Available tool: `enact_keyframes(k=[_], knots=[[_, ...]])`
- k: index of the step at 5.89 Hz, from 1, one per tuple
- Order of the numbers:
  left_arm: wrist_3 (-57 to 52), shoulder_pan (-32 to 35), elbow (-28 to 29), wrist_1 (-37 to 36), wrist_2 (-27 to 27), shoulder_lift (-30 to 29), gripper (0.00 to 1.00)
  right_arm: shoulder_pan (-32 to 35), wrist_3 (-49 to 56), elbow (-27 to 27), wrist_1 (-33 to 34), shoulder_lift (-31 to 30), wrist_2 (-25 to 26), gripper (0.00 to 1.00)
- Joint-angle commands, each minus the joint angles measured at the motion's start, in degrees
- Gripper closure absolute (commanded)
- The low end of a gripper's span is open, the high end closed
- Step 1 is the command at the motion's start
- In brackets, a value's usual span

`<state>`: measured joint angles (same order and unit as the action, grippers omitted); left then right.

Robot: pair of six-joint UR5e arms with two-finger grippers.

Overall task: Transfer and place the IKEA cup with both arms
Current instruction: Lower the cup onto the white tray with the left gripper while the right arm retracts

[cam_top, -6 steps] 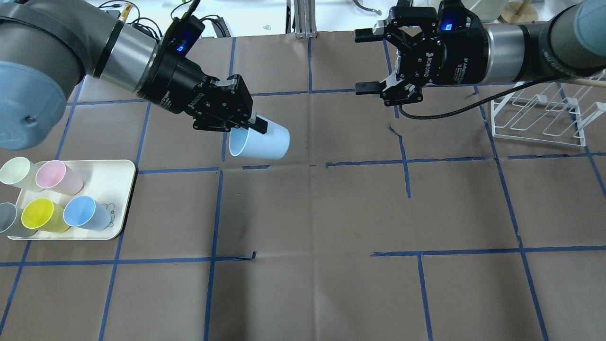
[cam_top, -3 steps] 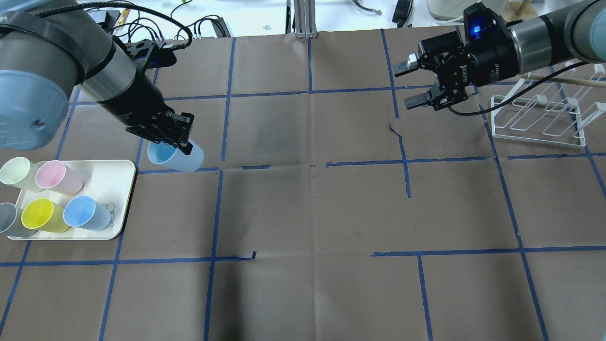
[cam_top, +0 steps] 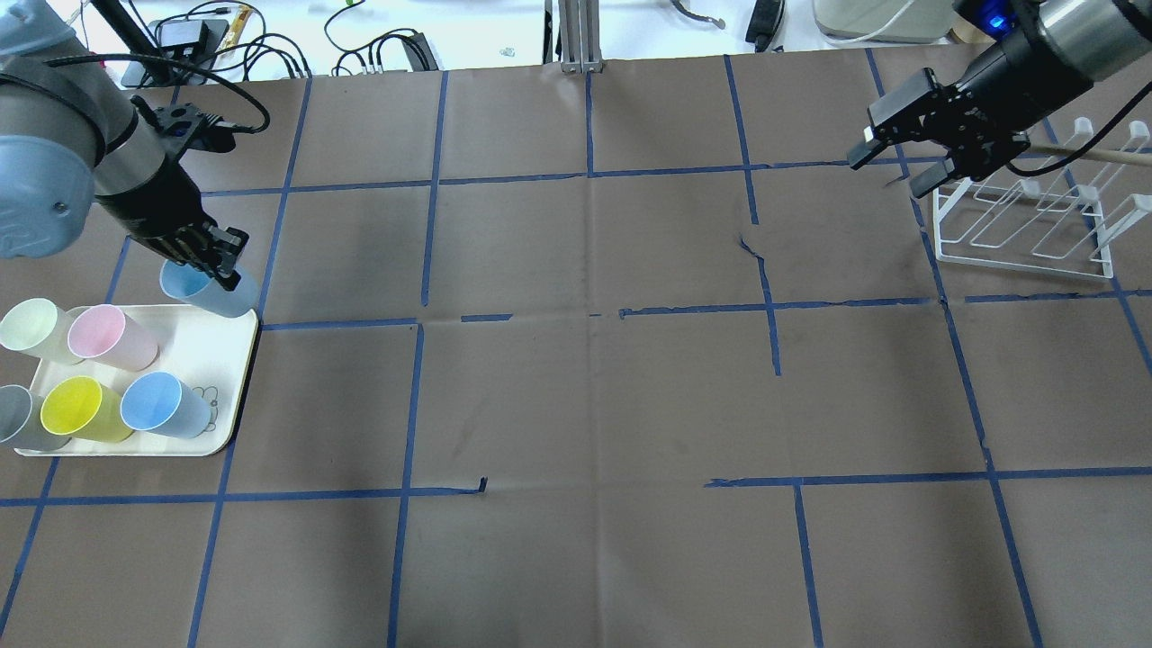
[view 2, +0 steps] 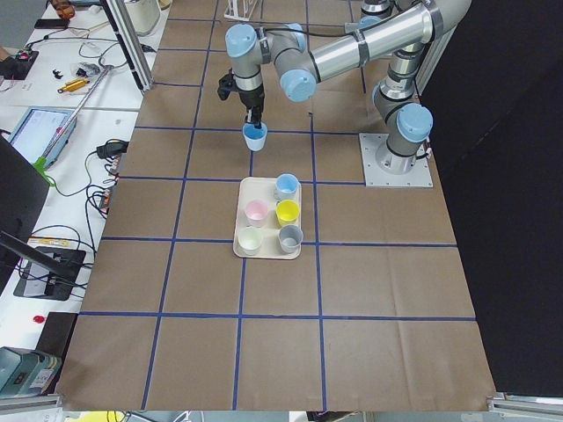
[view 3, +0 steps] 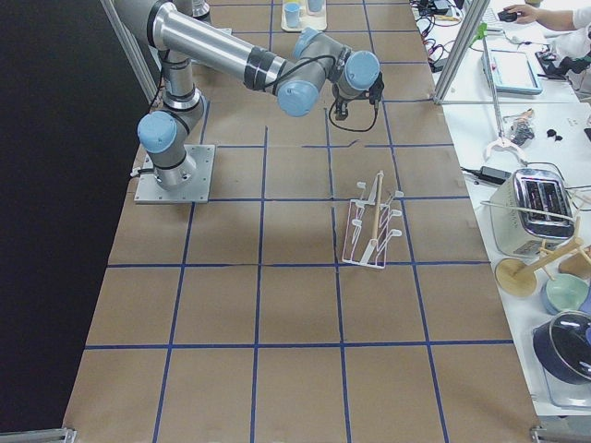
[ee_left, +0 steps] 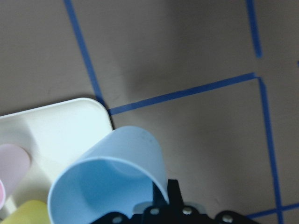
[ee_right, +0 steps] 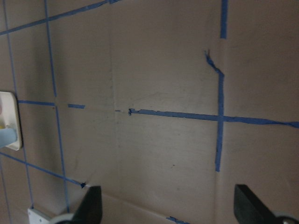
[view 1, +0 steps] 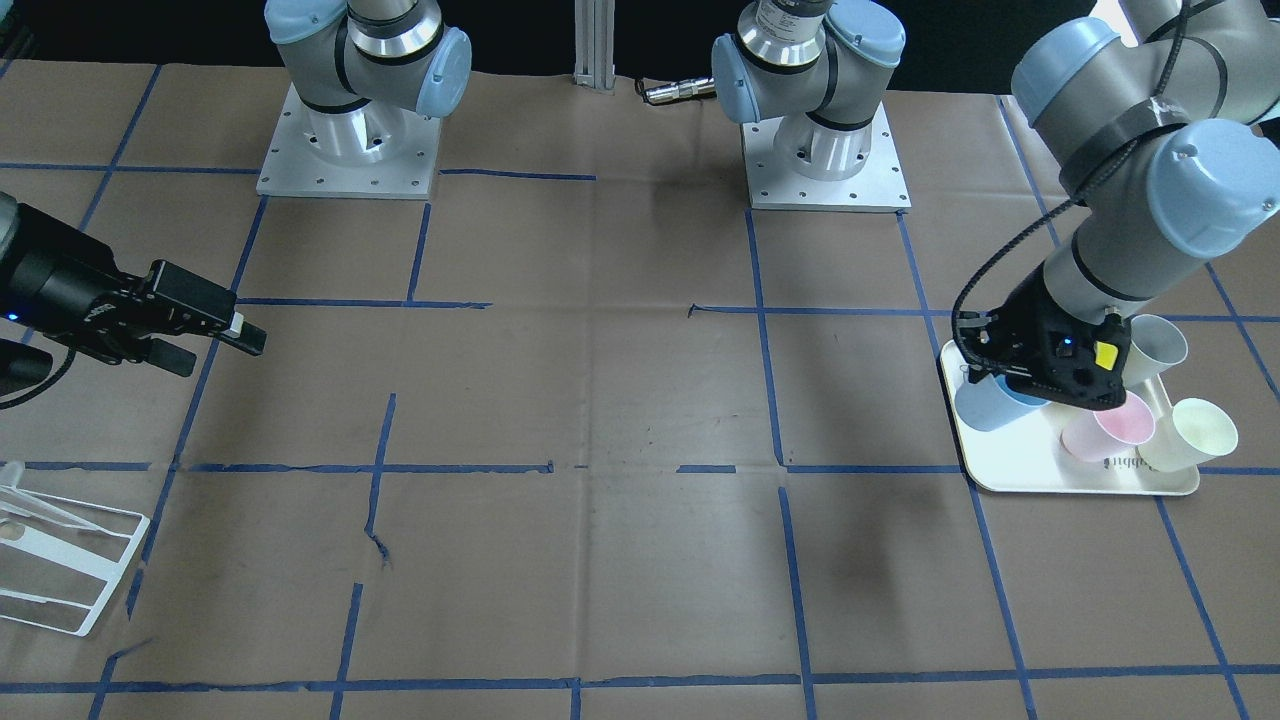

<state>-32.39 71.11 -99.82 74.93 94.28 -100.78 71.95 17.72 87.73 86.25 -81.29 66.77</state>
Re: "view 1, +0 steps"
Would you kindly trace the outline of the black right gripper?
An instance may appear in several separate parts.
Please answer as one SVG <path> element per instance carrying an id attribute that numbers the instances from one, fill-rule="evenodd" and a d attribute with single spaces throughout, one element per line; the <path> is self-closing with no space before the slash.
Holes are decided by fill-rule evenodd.
<path id="1" fill-rule="evenodd" d="M 15 200 L 3 201 L 3 315 L 101 363 L 145 363 L 191 377 L 196 356 L 164 336 L 198 334 L 261 356 L 268 333 L 238 299 L 166 260 L 122 272 L 105 243 Z"/>

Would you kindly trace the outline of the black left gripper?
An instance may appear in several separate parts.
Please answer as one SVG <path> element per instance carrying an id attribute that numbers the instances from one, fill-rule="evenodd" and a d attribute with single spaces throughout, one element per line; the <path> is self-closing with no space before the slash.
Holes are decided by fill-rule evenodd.
<path id="1" fill-rule="evenodd" d="M 1009 387 L 1016 392 L 1091 411 L 1124 402 L 1123 369 L 1132 345 L 1129 319 L 1111 309 L 1100 322 L 1075 318 L 1051 299 L 1039 270 L 1000 307 L 966 311 L 963 302 L 975 284 L 972 278 L 955 301 L 955 342 L 968 380 L 1007 375 Z M 1120 347 L 1114 372 L 1094 365 L 1096 340 Z"/>

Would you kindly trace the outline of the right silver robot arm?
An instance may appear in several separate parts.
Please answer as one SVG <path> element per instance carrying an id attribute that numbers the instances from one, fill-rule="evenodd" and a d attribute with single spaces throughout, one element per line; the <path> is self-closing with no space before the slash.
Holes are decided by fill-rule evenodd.
<path id="1" fill-rule="evenodd" d="M 468 83 L 472 46 L 434 1 L 269 1 L 291 76 L 257 190 L 294 199 L 425 200 L 442 122 Z M 187 377 L 196 334 L 259 356 L 266 333 L 237 295 L 175 263 L 120 270 L 102 242 L 3 196 L 3 316 L 84 355 Z"/>

